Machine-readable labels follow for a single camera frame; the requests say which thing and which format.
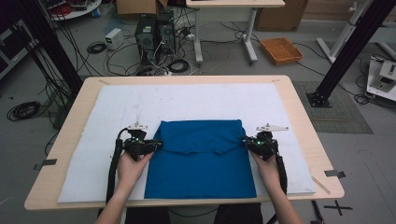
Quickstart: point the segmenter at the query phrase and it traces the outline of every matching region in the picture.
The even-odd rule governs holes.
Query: folded blue fabric
[[[254,198],[241,120],[162,121],[163,148],[150,160],[145,198]]]

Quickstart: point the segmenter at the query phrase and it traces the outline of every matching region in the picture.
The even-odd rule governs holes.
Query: black pants
[[[221,204],[214,224],[262,224],[260,203]],[[167,207],[128,208],[125,224],[170,224]]]

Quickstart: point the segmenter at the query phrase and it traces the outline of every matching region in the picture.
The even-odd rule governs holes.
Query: orange basket
[[[295,63],[303,58],[303,54],[286,37],[264,39],[260,43],[262,49],[276,65]]]

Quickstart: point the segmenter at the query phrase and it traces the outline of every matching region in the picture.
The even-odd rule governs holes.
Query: person's left hand
[[[132,191],[137,180],[142,175],[143,169],[151,159],[152,154],[153,152],[143,158],[138,158],[137,161],[134,161],[126,152],[120,156],[119,165],[117,167],[117,172],[119,174],[118,189],[126,190],[126,192]]]

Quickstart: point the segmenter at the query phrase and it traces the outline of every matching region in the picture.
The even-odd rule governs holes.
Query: gray carpet
[[[317,133],[373,133],[352,98],[336,87],[329,98],[332,108],[311,107],[306,97],[319,82],[293,82],[308,117]]]

